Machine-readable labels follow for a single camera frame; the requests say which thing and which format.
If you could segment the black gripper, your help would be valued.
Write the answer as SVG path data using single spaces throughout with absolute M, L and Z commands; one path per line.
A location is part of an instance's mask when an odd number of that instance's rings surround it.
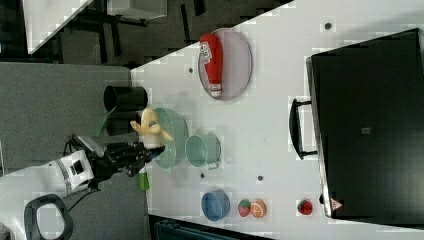
M 94 174 L 95 182 L 103 182 L 114 174 L 124 172 L 127 176 L 135 176 L 145 165 L 165 150 L 164 146 L 145 149 L 141 142 L 122 142 L 106 144 L 103 155 L 91 152 L 88 160 Z

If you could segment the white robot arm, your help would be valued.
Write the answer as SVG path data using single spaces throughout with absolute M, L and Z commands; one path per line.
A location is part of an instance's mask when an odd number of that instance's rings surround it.
M 70 240 L 74 222 L 64 199 L 124 171 L 129 177 L 165 148 L 141 142 L 104 147 L 79 143 L 76 151 L 1 177 L 2 240 Z

